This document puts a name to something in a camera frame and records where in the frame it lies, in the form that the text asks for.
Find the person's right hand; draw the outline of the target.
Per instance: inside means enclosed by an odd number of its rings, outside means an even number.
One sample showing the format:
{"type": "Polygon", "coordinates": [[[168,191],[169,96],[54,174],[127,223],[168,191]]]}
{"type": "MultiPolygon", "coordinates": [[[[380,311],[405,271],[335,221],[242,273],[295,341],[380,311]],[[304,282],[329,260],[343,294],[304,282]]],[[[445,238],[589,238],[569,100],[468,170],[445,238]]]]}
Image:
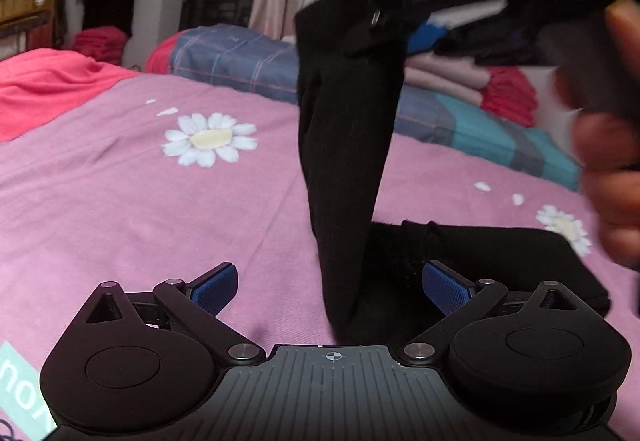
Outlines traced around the person's right hand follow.
{"type": "Polygon", "coordinates": [[[598,214],[602,249],[617,265],[639,269],[639,132],[606,113],[587,112],[572,79],[555,72],[561,102],[576,110],[572,138],[582,163],[582,188],[598,214]]]}

